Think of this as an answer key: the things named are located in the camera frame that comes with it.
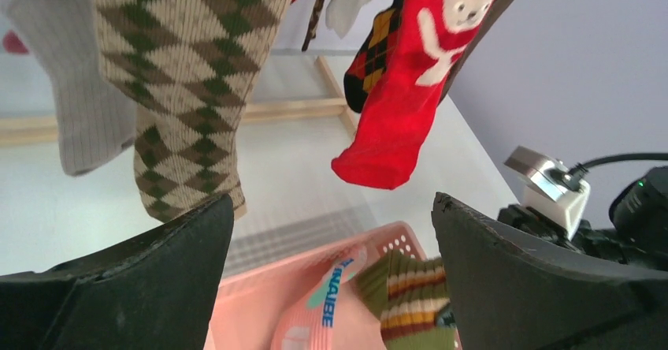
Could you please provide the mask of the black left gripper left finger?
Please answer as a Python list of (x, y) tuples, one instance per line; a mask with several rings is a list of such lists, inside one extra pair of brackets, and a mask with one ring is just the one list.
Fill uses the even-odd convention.
[(233, 226), (222, 196), (44, 272), (2, 276), (2, 348), (203, 348)]

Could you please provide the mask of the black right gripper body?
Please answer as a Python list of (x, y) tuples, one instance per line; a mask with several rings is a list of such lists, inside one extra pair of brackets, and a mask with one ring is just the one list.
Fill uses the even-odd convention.
[(563, 227), (533, 208), (511, 204), (499, 210), (497, 221), (561, 248), (614, 263), (626, 264), (626, 257), (622, 250), (608, 237), (600, 236), (598, 232), (586, 229), (576, 232), (575, 237), (569, 240)]

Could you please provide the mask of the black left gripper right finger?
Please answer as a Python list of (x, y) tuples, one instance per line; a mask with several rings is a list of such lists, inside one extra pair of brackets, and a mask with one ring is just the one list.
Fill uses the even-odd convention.
[(666, 348), (666, 272), (561, 248), (442, 192), (432, 224), (463, 348)]

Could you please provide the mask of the pink plastic basket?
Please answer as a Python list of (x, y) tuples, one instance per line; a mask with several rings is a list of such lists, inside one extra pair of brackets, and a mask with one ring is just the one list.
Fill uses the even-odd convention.
[(395, 222), (225, 278), (206, 338), (208, 349), (271, 349), (281, 315), (307, 294), (333, 262), (364, 244), (364, 268), (341, 288), (331, 349), (387, 349), (380, 323), (359, 296), (355, 278), (390, 250), (427, 260), (412, 229)]

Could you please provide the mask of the olive striped sock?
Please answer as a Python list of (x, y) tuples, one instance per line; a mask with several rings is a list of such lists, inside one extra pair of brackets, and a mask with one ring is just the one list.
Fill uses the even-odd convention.
[(380, 323), (385, 348), (460, 349), (440, 258), (390, 250), (355, 279), (362, 302)]

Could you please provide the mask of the pink patterned sock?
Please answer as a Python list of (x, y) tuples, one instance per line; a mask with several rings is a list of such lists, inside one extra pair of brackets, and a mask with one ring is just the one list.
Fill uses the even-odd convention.
[(364, 244), (336, 259), (321, 280), (281, 315), (270, 348), (331, 349), (341, 288), (364, 268), (367, 260)]

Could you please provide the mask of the wooden hanger stand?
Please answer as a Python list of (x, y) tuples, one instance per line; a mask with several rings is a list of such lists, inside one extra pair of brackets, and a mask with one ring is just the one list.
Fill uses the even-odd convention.
[[(336, 64), (352, 57), (349, 52), (313, 55), (278, 54), (270, 58), (280, 61), (301, 59), (308, 71), (313, 70), (325, 86), (326, 95), (316, 99), (265, 100), (250, 102), (243, 115), (244, 124), (270, 121), (290, 121), (316, 117), (336, 117), (350, 136), (357, 129), (358, 120), (343, 97), (342, 81), (336, 77)], [(15, 147), (35, 143), (49, 143), (58, 139), (58, 124), (54, 116), (10, 117), (1, 119), (1, 146)]]

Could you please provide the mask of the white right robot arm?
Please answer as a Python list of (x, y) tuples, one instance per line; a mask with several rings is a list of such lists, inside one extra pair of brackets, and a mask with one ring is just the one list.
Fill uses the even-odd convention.
[(561, 248), (614, 263), (667, 270), (667, 168), (654, 167), (610, 204), (612, 229), (593, 229), (582, 219), (571, 240), (549, 218), (518, 204), (497, 221)]

